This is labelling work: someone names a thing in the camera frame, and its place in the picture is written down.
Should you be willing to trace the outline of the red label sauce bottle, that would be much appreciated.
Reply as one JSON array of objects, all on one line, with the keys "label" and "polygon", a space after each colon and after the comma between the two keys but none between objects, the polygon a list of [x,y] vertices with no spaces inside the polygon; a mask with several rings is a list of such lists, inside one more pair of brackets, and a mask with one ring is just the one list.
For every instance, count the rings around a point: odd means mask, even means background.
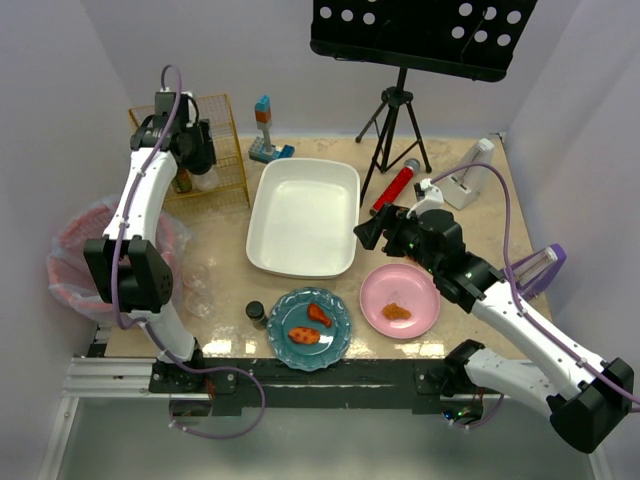
[{"label": "red label sauce bottle", "polygon": [[186,194],[192,191],[191,177],[186,169],[179,168],[172,181],[172,188],[178,195]]}]

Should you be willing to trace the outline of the small black cap spice jar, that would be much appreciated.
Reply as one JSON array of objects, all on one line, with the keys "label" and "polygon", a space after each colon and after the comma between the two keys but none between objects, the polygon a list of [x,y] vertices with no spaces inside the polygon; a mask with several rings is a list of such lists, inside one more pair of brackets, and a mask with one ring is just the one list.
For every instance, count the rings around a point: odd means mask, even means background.
[{"label": "small black cap spice jar", "polygon": [[261,302],[250,301],[245,307],[245,314],[256,329],[264,330],[266,328],[268,317]]}]

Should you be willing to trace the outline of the black lid shaker jar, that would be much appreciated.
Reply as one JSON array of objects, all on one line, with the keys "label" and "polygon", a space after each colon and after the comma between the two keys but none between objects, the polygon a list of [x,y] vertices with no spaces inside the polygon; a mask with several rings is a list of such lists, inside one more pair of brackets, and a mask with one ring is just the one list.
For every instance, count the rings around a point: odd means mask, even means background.
[{"label": "black lid shaker jar", "polygon": [[202,192],[213,191],[221,184],[218,169],[212,166],[208,172],[201,175],[192,175],[193,186]]}]

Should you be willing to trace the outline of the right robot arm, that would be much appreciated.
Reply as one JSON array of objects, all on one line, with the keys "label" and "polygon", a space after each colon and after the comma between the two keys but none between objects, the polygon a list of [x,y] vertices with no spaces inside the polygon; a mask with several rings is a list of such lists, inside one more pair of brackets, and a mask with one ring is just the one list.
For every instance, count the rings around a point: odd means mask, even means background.
[{"label": "right robot arm", "polygon": [[538,411],[581,453],[594,452],[631,413],[638,400],[633,368],[579,345],[522,300],[504,274],[467,251],[452,213],[431,209],[415,214],[387,204],[354,233],[366,250],[385,238],[386,255],[415,261],[432,275],[446,300],[498,331],[534,365],[527,370],[500,360],[468,340],[446,361],[470,383]]}]

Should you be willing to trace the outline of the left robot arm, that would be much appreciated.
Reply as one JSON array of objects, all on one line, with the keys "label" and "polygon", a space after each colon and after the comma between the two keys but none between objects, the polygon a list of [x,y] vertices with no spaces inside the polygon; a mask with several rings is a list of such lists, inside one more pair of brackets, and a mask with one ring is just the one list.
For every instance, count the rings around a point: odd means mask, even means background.
[{"label": "left robot arm", "polygon": [[129,174],[116,212],[100,237],[86,241],[84,258],[117,326],[140,327],[157,347],[153,380],[197,389],[203,383],[196,373],[199,347],[171,299],[173,272],[155,242],[164,198],[178,171],[202,176],[213,170],[210,124],[201,118],[191,93],[163,88],[130,148]]}]

